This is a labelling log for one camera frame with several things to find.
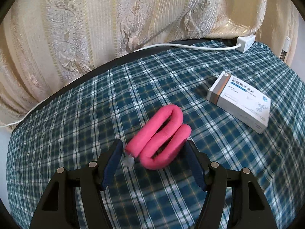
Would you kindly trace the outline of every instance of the white cable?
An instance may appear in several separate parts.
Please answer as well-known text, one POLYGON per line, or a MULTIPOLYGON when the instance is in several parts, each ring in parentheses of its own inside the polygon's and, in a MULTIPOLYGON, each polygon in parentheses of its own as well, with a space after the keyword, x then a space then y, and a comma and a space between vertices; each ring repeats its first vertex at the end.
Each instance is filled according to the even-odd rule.
MULTIPOLYGON (((163 44, 156 44, 156 45, 150 45, 150 46, 146 46, 143 48, 140 48, 137 51, 141 51, 144 49, 149 49, 149 48, 153 48, 156 46, 173 46, 173 47, 181 47, 181 48, 188 48, 188 49, 195 49, 195 50, 204 50, 204 51, 226 51, 226 50, 233 50, 233 49, 237 49, 239 47, 241 47, 241 44, 235 45, 235 46, 231 46, 231 47, 200 47, 200 46, 192 46, 192 45, 181 45, 181 44, 171 44, 171 43, 163 43, 163 44)), ((46 99, 44 99, 43 101, 41 101, 40 103, 38 103, 35 107, 33 107, 20 121, 16 121, 4 126, 0 126, 0 128, 3 127, 8 127, 8 126, 13 126, 16 125, 20 122, 22 122, 34 109, 36 109, 41 103, 43 103, 46 99)))
POLYGON ((7 125, 4 125, 4 126, 0 126, 0 128, 3 128, 3 127, 8 127, 8 126, 13 126, 13 125, 16 125, 20 122, 22 122, 34 109, 36 109, 40 104, 42 104, 46 99, 44 99, 43 101, 41 101, 40 103, 38 103, 37 105, 35 105, 30 111, 28 111, 28 113, 20 120, 20 121, 16 121, 16 122, 13 122, 13 123, 10 123, 10 124, 7 124, 7 125))
POLYGON ((188 48, 188 49, 195 49, 195 50, 204 50, 204 51, 226 51, 226 50, 233 50, 237 49, 242 46, 242 44, 238 44, 231 47, 200 47, 200 46, 192 46, 192 45, 181 45, 181 44, 171 44, 171 43, 163 43, 163 44, 156 44, 156 45, 149 45, 143 48, 140 48, 137 51, 141 51, 144 49, 153 48, 156 46, 172 46, 172 47, 181 47, 181 48, 188 48))

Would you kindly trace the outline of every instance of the beige curtain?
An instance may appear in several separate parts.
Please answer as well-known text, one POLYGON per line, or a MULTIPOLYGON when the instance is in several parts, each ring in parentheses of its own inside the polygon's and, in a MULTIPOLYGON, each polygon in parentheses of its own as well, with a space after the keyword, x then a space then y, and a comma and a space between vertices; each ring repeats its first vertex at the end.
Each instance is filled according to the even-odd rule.
POLYGON ((0 25, 0 122, 17 121, 145 45, 255 33, 266 7, 267 0, 16 0, 0 25))
POLYGON ((291 0, 267 0, 266 14, 256 40, 268 45, 278 57, 281 55, 286 36, 290 48, 285 62, 291 65, 298 39, 299 12, 291 0))

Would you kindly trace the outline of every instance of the blue plaid fabric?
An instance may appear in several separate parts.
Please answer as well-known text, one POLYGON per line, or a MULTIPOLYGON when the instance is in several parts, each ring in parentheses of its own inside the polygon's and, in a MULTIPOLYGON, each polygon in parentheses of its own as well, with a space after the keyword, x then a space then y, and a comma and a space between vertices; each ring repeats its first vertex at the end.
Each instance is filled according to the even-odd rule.
MULTIPOLYGON (((223 47, 222 41, 198 46, 223 47)), ((126 144, 162 106, 176 104, 191 138, 225 168, 248 167, 258 177, 279 228, 286 228, 305 202, 305 84, 261 43, 246 53, 173 49, 112 68, 34 112, 11 136, 7 181, 12 216, 28 228, 56 169, 84 167, 109 149, 126 144), (268 129, 261 135, 206 101, 222 71, 272 99, 268 129)), ((101 193, 114 228, 191 228, 206 193, 185 159, 159 171, 122 162, 101 193)), ((226 228, 231 189, 221 228, 226 228)), ((77 190, 81 228, 86 221, 77 190)))

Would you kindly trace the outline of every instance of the black bed frame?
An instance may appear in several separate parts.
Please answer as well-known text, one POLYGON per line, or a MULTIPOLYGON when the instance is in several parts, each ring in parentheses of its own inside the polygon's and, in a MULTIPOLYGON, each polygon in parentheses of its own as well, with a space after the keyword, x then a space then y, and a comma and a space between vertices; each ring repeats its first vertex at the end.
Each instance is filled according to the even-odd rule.
MULTIPOLYGON (((0 24, 2 23, 5 15, 7 14, 10 7, 13 5, 15 0, 0 0, 0 24)), ((295 4, 296 8, 300 12, 302 18, 305 20, 305 0, 292 0, 292 2, 295 4)), ((178 44, 187 44, 192 45, 195 43, 200 43, 206 41, 205 39, 200 40, 183 40, 178 41, 176 43, 178 44)), ((97 75, 100 75, 101 73, 106 72, 107 70, 110 70, 114 66, 120 66, 125 63, 129 63, 132 61, 135 61, 137 59, 143 58, 145 56, 150 56, 162 51, 166 51, 171 49, 172 47, 155 47, 151 49, 142 50, 139 52, 133 52, 130 54, 127 54, 121 58, 114 59, 105 65, 102 65, 93 71, 83 75, 81 78, 75 80, 71 84, 65 86, 63 89, 56 92, 54 95, 49 97, 47 100, 45 100, 42 104, 40 104, 32 113, 35 111, 41 109, 43 106, 50 103, 52 100, 54 100, 56 97, 62 95, 63 93, 67 92, 68 90, 80 85, 81 83, 91 79, 92 77, 95 77, 97 75)), ((305 225, 305 205, 301 208, 298 215, 294 219, 293 223, 288 227, 288 229, 298 229, 298 228, 304 228, 305 225)), ((20 227, 16 224, 16 222, 13 220, 13 218, 10 216, 9 212, 5 208, 3 202, 0 200, 0 228, 4 229, 20 229, 20 227)))

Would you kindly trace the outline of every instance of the metal pivot pin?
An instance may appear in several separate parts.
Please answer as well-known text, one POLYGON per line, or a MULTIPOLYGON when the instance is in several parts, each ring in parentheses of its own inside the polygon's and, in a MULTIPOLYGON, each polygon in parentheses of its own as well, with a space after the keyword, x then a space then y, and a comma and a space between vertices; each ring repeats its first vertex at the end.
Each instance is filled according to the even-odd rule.
POLYGON ((90 168, 94 168, 95 166, 97 166, 97 162, 90 162, 89 164, 88 164, 88 166, 90 167, 90 168))
POLYGON ((212 166, 213 168, 218 168, 218 167, 219 167, 219 163, 217 163, 217 162, 211 162, 211 166, 212 166))
POLYGON ((65 168, 63 168, 63 167, 59 167, 58 169, 57 169, 57 173, 63 173, 65 171, 65 168))
POLYGON ((242 172, 245 174, 250 174, 250 170, 248 168, 243 168, 242 172))

